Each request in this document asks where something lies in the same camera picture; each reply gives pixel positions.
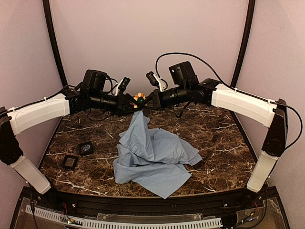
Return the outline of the plush sunflower brooch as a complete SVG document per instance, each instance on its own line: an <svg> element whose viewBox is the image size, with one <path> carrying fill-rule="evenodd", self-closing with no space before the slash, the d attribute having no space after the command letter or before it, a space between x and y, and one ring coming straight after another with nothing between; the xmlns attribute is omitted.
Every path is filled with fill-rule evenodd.
<svg viewBox="0 0 305 229"><path fill-rule="evenodd" d="M134 108L143 107L143 103L146 100L146 96L144 93L137 93L133 99L137 102L136 104L133 104Z"/></svg>

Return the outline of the light blue shirt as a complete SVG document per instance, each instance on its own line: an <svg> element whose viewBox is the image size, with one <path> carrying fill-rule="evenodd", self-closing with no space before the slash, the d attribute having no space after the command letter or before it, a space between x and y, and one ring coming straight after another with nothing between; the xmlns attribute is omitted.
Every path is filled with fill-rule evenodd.
<svg viewBox="0 0 305 229"><path fill-rule="evenodd" d="M133 181L166 199L191 177L185 165L194 166L202 157L178 135L161 128L149 129L149 121L137 111L128 129L120 133L118 158L113 162L115 182Z"/></svg>

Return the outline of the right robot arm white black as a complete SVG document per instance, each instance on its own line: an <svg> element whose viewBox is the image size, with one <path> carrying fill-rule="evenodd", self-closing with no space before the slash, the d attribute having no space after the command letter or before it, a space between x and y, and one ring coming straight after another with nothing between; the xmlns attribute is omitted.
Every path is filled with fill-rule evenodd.
<svg viewBox="0 0 305 229"><path fill-rule="evenodd" d="M224 83L206 79L198 81L190 62L182 62L169 68L175 88L166 89L158 74L146 74L152 86L153 108L168 108L182 103L199 103L223 108L253 119L268 128L260 156L247 182L247 189L257 193L271 174L277 160L286 147L288 123L284 100L267 100L231 89Z"/></svg>

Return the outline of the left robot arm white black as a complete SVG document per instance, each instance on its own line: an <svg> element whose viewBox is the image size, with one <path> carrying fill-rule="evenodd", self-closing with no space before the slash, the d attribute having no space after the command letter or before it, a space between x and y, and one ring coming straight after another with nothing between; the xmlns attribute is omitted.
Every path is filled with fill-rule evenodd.
<svg viewBox="0 0 305 229"><path fill-rule="evenodd" d="M116 93L103 91L106 81L112 81L105 72L87 70L77 86L65 86L56 94L17 108L0 109L0 160L13 168L38 193L51 189L50 181L25 156L16 138L23 131L49 120L73 115L95 108L116 114L123 109L124 91L130 79L124 77L111 85Z"/></svg>

